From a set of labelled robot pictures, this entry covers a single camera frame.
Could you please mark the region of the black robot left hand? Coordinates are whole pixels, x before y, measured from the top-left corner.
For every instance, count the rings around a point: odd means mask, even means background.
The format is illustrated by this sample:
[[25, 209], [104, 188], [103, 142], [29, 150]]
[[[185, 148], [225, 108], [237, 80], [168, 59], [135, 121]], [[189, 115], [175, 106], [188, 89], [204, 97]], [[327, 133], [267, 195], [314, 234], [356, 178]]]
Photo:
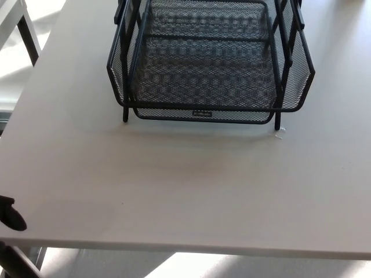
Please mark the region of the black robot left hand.
[[1, 195], [1, 222], [15, 231], [24, 231], [27, 224], [22, 215], [13, 207], [14, 198]]

